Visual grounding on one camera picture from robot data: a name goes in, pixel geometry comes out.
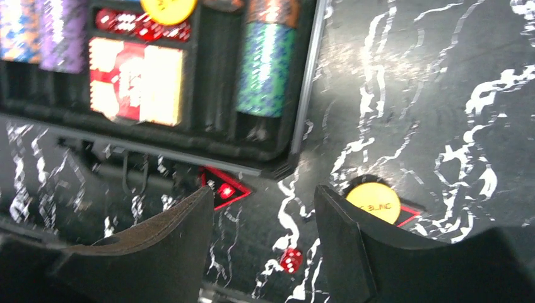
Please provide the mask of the black poker set case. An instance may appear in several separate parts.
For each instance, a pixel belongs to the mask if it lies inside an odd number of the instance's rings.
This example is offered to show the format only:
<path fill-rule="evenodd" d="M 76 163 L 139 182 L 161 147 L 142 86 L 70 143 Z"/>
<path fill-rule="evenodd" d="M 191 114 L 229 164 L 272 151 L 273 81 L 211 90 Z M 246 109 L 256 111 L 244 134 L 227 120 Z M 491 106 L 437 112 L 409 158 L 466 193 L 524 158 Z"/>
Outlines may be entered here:
<path fill-rule="evenodd" d="M 295 171 L 301 153 L 325 8 L 324 1 L 300 2 L 280 118 L 260 119 L 237 111 L 246 17 L 203 5 L 191 16 L 187 42 L 156 42 L 185 50 L 178 126 L 112 122 L 90 109 L 88 72 L 56 73 L 13 61 L 1 62 L 1 116 L 47 127 L 69 143 L 102 142 L 280 181 Z"/>

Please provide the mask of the black red all-in triangle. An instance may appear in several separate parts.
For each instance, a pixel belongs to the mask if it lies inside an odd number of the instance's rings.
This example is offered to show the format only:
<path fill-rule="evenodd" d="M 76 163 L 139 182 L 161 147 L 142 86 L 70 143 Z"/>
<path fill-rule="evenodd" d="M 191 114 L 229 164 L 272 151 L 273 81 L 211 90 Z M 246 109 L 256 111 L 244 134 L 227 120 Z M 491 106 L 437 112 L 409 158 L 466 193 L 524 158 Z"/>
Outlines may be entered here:
<path fill-rule="evenodd" d="M 234 176 L 212 167 L 201 167 L 199 178 L 202 186 L 209 186 L 213 190 L 215 210 L 244 199 L 252 193 L 251 188 Z"/>

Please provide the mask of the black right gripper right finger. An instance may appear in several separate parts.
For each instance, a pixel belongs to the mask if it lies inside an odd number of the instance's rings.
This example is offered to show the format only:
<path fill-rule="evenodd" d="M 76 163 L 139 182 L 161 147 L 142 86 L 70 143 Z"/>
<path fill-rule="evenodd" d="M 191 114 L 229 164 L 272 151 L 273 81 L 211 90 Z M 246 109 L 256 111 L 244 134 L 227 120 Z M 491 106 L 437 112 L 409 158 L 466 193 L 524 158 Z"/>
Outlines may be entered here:
<path fill-rule="evenodd" d="M 455 244 L 427 239 L 315 189 L 333 302 L 533 302 L 534 228 L 493 227 Z"/>

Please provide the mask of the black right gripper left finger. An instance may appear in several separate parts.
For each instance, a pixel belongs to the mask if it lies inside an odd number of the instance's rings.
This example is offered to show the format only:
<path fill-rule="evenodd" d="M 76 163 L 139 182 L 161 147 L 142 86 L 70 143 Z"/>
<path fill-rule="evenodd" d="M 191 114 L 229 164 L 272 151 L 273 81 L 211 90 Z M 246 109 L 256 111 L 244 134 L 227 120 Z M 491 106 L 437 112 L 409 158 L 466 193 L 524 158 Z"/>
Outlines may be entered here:
<path fill-rule="evenodd" d="M 2 219 L 1 301 L 196 302 L 213 213 L 205 186 L 90 246 Z"/>

